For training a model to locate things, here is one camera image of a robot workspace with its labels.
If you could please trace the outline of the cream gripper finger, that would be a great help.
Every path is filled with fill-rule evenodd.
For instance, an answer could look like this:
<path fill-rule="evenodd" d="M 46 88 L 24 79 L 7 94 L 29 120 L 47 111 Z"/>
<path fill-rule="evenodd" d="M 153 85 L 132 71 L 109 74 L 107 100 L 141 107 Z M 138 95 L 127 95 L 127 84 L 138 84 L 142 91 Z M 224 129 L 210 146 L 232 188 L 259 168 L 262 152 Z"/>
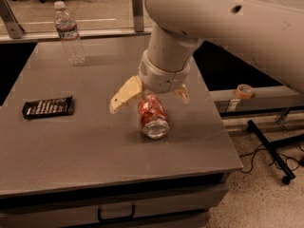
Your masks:
<path fill-rule="evenodd" d="M 136 105 L 143 100 L 143 83 L 139 75 L 130 77 L 111 98 L 109 110 L 116 114 L 126 106 Z"/>
<path fill-rule="evenodd" d="M 185 104 L 190 103 L 190 97 L 186 85 L 182 85 L 180 88 L 176 89 L 174 91 L 174 94 L 178 99 L 182 100 Z"/>

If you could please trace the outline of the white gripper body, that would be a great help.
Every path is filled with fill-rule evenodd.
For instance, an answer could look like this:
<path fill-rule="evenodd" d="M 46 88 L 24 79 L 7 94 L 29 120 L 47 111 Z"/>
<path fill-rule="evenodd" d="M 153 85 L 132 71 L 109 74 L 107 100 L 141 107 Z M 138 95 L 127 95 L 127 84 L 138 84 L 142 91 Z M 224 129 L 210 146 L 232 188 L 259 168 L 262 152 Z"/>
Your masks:
<path fill-rule="evenodd" d="M 145 51 L 139 65 L 139 77 L 143 87 L 154 93 L 167 93 L 180 89 L 190 71 L 190 66 L 180 71 L 168 72 L 154 66 L 148 59 L 148 53 Z"/>

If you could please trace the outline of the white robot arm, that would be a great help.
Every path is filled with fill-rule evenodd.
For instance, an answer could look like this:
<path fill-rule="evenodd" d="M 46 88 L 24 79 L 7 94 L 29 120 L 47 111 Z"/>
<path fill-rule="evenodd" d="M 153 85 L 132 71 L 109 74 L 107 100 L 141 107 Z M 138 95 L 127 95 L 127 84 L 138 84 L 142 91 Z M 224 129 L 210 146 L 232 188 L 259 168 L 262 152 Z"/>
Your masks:
<path fill-rule="evenodd" d="M 189 59 L 205 41 L 227 50 L 285 86 L 304 93 L 304 12 L 254 0 L 144 0 L 153 20 L 138 74 L 112 97 L 112 113 L 143 93 L 175 91 L 189 100 Z"/>

